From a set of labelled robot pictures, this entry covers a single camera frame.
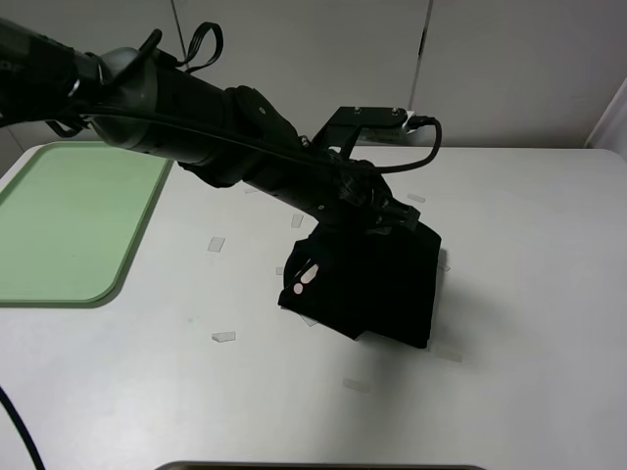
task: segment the white wall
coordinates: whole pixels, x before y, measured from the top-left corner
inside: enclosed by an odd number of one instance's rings
[[[627,161],[627,79],[590,135],[587,146],[611,150]]]
[[[448,146],[584,145],[627,76],[625,0],[435,0],[414,108]]]
[[[188,44],[219,23],[224,52],[197,76],[257,88],[313,137],[340,106],[406,108],[428,0],[176,0]],[[203,63],[213,38],[199,53]]]

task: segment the black cable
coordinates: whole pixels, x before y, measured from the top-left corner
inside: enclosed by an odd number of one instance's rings
[[[205,36],[209,31],[212,31],[214,33],[214,36],[216,37],[216,49],[214,51],[214,54],[208,61],[206,61],[201,66],[192,67],[185,72],[193,73],[194,71],[199,71],[200,69],[204,69],[205,67],[214,64],[217,59],[219,59],[219,56],[222,55],[222,49],[224,49],[224,35],[222,34],[222,28],[219,27],[219,24],[204,22],[196,28],[196,31],[194,31],[192,40],[189,41],[189,47],[187,48],[187,56],[182,61],[176,63],[177,67],[182,67],[194,60],[194,58],[198,54],[198,51],[200,50],[200,46],[202,45]]]
[[[425,125],[433,125],[435,127],[435,142],[433,144],[433,148],[431,149],[431,152],[425,159],[420,160],[418,162],[413,162],[411,164],[397,164],[397,165],[392,165],[392,166],[373,166],[373,165],[360,164],[357,161],[337,162],[337,161],[332,161],[332,160],[322,160],[322,159],[314,158],[308,154],[286,149],[284,147],[281,147],[275,144],[270,144],[268,142],[263,142],[258,139],[254,139],[254,138],[239,134],[237,132],[233,132],[233,131],[226,130],[226,129],[220,129],[219,127],[215,127],[213,125],[199,123],[199,122],[195,122],[192,120],[183,119],[180,117],[165,116],[165,115],[159,115],[156,113],[123,110],[119,108],[109,108],[109,107],[87,108],[83,110],[77,110],[76,112],[82,116],[89,116],[89,117],[133,118],[133,119],[138,119],[138,120],[145,120],[145,121],[153,122],[153,123],[160,124],[160,125],[167,125],[167,126],[176,127],[182,130],[188,130],[190,132],[196,132],[198,134],[207,135],[208,137],[222,140],[224,142],[229,142],[231,144],[240,145],[242,147],[256,150],[258,152],[264,152],[264,153],[273,155],[275,157],[279,157],[280,159],[288,160],[290,162],[294,162],[294,163],[301,164],[301,165],[341,168],[341,169],[345,169],[348,171],[356,171],[356,172],[372,173],[372,174],[400,173],[403,171],[410,171],[412,169],[421,168],[433,162],[436,155],[438,154],[438,151],[440,150],[440,145],[442,144],[442,126],[440,125],[440,122],[434,117],[423,117],[420,121],[420,127],[425,126]],[[52,119],[52,118],[75,118],[75,115],[42,117],[37,120]]]
[[[35,442],[32,440],[26,425],[22,421],[20,414],[11,403],[7,394],[5,394],[4,390],[2,390],[2,387],[0,387],[0,402],[2,402],[2,406],[4,406],[4,409],[7,411],[11,421],[13,421],[14,426],[18,430],[18,434],[20,434],[20,437],[26,446],[26,450],[28,450],[28,454],[30,455],[30,459],[32,460],[32,464],[35,466],[35,469],[46,470],[46,467],[44,467],[43,461],[39,456],[39,452],[37,451],[37,447],[35,446]]]
[[[63,138],[63,139],[69,139],[71,137],[75,137],[76,135],[78,135],[78,133],[82,130],[81,128],[78,129],[63,129],[61,127],[61,125],[54,121],[54,120],[46,120],[46,124],[48,124],[48,127],[50,127],[52,130],[55,131],[55,133]]]

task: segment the white table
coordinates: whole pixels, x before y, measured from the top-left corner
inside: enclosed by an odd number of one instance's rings
[[[430,351],[353,342],[281,310],[275,268],[314,221],[292,229],[288,206],[177,167],[117,298],[0,310],[0,383],[49,470],[624,468],[627,164],[606,151],[445,149],[388,180],[399,199],[426,199],[415,204],[448,252]],[[226,238],[219,254],[213,236]],[[223,331],[237,340],[211,340]],[[31,468],[4,413],[0,449],[0,468]]]

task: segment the light green tray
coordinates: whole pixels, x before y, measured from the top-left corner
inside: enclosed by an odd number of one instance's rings
[[[169,167],[95,142],[38,150],[0,193],[0,306],[90,304],[112,291]]]

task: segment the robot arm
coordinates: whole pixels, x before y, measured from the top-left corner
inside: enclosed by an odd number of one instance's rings
[[[209,30],[214,62],[213,23],[194,34],[190,56]],[[91,125],[112,146],[175,160],[217,188],[246,181],[310,214],[319,224],[287,260],[279,304],[351,338],[370,330],[425,348],[441,239],[382,174],[429,164],[440,123],[397,108],[340,108],[310,142],[257,90],[221,90],[180,70],[191,57],[159,50],[160,38],[155,30],[139,50],[96,56],[0,20],[0,127],[45,120],[69,137]],[[422,161],[350,159],[364,130],[387,143],[425,125],[436,139]],[[301,283],[307,272],[315,280]]]
[[[213,23],[198,29],[209,30],[217,37],[211,63],[222,34]],[[157,48],[160,39],[155,30],[138,51],[96,56],[0,19],[3,123],[46,120],[62,137],[91,125],[112,146],[175,160],[217,188],[246,181],[325,225],[415,224],[417,211],[392,197],[380,175],[386,170],[350,154],[364,129],[370,140],[387,141],[435,125],[426,165],[441,139],[435,119],[396,108],[340,108],[310,142],[257,90],[221,90],[180,70],[191,57],[179,62]]]

